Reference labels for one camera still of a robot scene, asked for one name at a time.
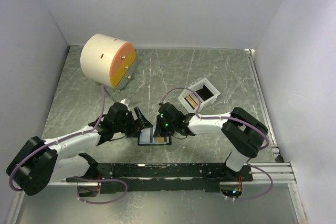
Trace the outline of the gold credit card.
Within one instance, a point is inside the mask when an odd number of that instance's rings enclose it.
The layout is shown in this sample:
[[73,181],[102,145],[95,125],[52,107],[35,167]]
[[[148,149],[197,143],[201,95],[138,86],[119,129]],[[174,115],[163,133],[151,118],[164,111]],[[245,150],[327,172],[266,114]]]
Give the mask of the gold credit card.
[[170,139],[168,137],[155,137],[154,140],[157,145],[164,145],[170,143]]

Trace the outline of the white card tray box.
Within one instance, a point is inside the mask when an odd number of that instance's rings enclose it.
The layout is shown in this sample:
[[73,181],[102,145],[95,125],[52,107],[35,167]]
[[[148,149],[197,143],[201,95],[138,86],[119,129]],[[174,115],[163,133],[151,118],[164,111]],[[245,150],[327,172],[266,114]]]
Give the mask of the white card tray box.
[[[217,97],[221,94],[207,78],[203,78],[202,80],[189,86],[188,89],[195,91],[199,96],[199,99],[201,101],[198,101],[200,105],[199,112],[204,107],[213,104],[216,101]],[[196,109],[194,110],[192,107],[190,107],[190,105],[185,100],[185,97],[188,95],[191,95],[193,98],[198,99],[193,92],[189,90],[183,90],[182,93],[179,95],[178,100],[187,110],[187,112],[193,113],[196,111]]]

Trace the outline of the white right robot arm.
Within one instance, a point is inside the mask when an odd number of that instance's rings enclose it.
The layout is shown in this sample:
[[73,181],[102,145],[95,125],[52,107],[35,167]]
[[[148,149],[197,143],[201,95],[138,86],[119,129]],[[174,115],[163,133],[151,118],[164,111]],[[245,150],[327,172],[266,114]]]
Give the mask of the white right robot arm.
[[183,114],[171,103],[160,103],[154,137],[218,133],[227,137],[234,150],[223,167],[223,176],[230,181],[241,174],[243,165],[255,158],[267,140],[268,128],[240,107],[219,115]]

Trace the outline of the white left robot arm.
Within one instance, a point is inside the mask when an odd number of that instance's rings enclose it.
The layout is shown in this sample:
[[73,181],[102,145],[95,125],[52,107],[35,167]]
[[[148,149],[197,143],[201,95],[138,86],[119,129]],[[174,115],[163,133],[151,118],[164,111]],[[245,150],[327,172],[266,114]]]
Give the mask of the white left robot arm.
[[21,148],[6,173],[14,191],[32,196],[42,191],[50,181],[69,179],[93,181],[101,178],[98,163],[85,148],[111,142],[113,136],[138,137],[143,129],[152,127],[138,107],[129,111],[127,105],[116,102],[107,113],[73,133],[42,140],[31,137]]

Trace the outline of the black card holder wallet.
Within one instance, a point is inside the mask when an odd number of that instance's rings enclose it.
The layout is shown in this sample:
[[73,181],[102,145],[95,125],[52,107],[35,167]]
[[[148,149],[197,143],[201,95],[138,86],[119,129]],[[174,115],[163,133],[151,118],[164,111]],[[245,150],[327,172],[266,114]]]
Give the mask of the black card holder wallet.
[[[159,146],[155,143],[153,133],[155,131],[155,125],[152,128],[149,129],[143,129],[138,136],[138,145],[139,146]],[[170,139],[169,144],[164,145],[171,145],[172,144],[172,138],[169,136]]]

